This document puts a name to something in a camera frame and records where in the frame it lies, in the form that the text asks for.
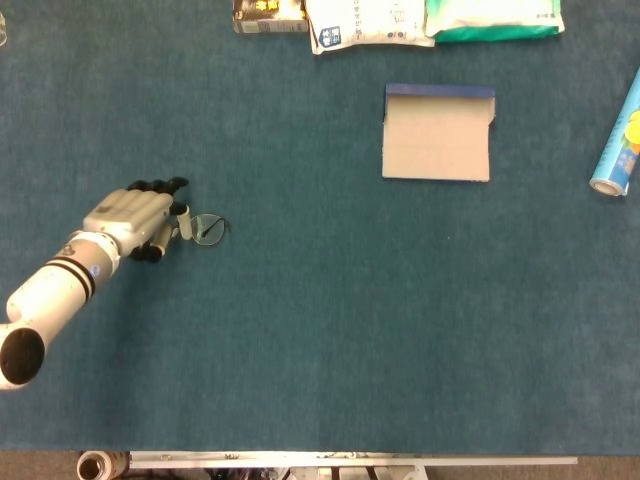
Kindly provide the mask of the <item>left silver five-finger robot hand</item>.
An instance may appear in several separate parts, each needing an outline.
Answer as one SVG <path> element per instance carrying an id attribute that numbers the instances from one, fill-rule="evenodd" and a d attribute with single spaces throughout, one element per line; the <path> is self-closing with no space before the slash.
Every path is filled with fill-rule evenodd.
<path id="1" fill-rule="evenodd" d="M 82 230 L 111 238 L 121 257 L 156 263 L 174 236 L 193 238 L 189 206 L 174 198 L 188 185 L 183 177 L 137 180 L 107 195 L 84 218 Z"/>

